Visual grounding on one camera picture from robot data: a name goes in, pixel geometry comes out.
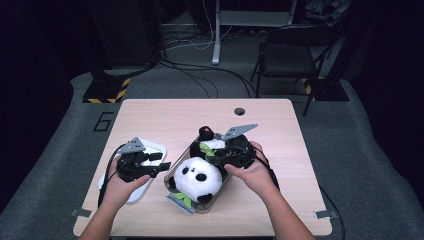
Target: panda plush toy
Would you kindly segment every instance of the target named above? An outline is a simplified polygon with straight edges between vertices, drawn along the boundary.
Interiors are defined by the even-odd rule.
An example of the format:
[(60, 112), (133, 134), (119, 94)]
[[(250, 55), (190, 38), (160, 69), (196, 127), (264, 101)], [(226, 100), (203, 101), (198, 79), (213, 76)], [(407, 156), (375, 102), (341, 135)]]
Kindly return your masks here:
[(192, 201), (206, 204), (222, 186), (217, 167), (200, 157), (184, 160), (174, 173), (175, 188)]

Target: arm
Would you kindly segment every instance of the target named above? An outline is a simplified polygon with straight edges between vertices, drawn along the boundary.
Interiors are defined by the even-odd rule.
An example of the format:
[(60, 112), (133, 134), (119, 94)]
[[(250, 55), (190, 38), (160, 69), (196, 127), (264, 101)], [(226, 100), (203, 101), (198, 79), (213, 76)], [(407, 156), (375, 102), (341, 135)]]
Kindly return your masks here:
[(145, 175), (137, 180), (126, 183), (119, 178), (117, 174), (114, 174), (118, 159), (119, 157), (116, 157), (111, 164), (108, 173), (110, 180), (107, 183), (103, 202), (79, 239), (108, 239), (110, 231), (112, 230), (113, 220), (119, 209), (128, 201), (132, 192), (144, 185), (150, 179), (150, 176)]
[[(251, 142), (251, 144), (259, 150), (256, 155), (267, 162), (262, 154), (261, 145), (255, 142)], [(229, 164), (225, 165), (225, 169), (232, 175), (241, 178), (262, 199), (278, 240), (315, 239), (274, 185), (268, 170), (259, 161), (255, 160), (247, 169), (239, 169)]]

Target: gray carpet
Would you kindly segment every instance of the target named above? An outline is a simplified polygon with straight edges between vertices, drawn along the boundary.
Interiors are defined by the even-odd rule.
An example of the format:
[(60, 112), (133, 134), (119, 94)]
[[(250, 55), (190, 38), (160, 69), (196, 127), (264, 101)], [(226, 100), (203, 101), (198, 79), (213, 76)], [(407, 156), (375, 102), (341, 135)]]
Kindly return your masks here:
[[(218, 67), (249, 79), (262, 37), (236, 36), (224, 42)], [(209, 67), (212, 50), (212, 47), (205, 50), (180, 47), (168, 50), (167, 55), (171, 61)], [(216, 70), (190, 73), (199, 78), (195, 81), (178, 70), (157, 64), (132, 78), (124, 99), (249, 96), (243, 82), (232, 74)], [(120, 107), (120, 104), (82, 103), (90, 82), (90, 74), (72, 80), (71, 106), (37, 164), (2, 213), (0, 239), (76, 238), (72, 233), (76, 219), (69, 213), (81, 207), (84, 201), (111, 128), (104, 132), (93, 132), (93, 129), (103, 112), (113, 112), (105, 115), (113, 124)], [(424, 239), (424, 214), (414, 192), (373, 139), (367, 115), (355, 91), (349, 82), (341, 82), (350, 101), (314, 101), (306, 117), (301, 115), (306, 97), (281, 95), (284, 85), (281, 82), (264, 81), (261, 97), (287, 97), (294, 102), (318, 182), (340, 210), (346, 239)], [(329, 201), (325, 201), (327, 208), (333, 210)], [(333, 219), (332, 225), (333, 233), (322, 239), (341, 239), (339, 220)]]

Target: wooden table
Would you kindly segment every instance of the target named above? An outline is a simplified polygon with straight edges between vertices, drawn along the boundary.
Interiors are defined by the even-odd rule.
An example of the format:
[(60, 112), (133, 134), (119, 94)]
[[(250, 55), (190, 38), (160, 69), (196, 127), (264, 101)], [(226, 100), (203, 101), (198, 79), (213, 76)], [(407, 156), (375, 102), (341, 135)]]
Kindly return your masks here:
[[(245, 114), (236, 115), (236, 108), (243, 108)], [(165, 146), (165, 162), (175, 162), (198, 136), (200, 127), (209, 126), (215, 132), (225, 133), (230, 127), (252, 123), (258, 127), (245, 136), (262, 145), (282, 194), (314, 235), (330, 234), (330, 221), (317, 219), (313, 213), (325, 210), (325, 205), (292, 103), (286, 99), (125, 100), (82, 208), (92, 211), (90, 218), (94, 215), (98, 181), (120, 144), (140, 137)], [(242, 180), (232, 177), (209, 213), (189, 215), (167, 200), (165, 174), (159, 173), (140, 201), (122, 207), (115, 218), (112, 236), (274, 236), (263, 202)], [(75, 235), (82, 233), (90, 218), (78, 217)]]

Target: hazard stripe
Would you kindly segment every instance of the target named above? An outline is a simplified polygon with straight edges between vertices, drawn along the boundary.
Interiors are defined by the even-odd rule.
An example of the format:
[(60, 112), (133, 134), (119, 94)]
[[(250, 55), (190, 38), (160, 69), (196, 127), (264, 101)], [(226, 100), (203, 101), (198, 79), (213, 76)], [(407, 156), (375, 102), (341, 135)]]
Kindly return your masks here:
[(95, 99), (95, 98), (88, 98), (84, 99), (84, 103), (119, 103), (121, 102), (122, 98), (125, 95), (125, 92), (127, 91), (128, 85), (130, 84), (131, 79), (127, 79), (122, 83), (121, 90), (119, 90), (118, 95), (116, 98), (108, 98), (108, 99)]
[[(318, 80), (324, 80), (324, 77), (319, 76)], [(306, 94), (311, 94), (311, 85), (309, 85), (309, 81), (307, 78), (302, 78), (303, 86), (305, 87)]]

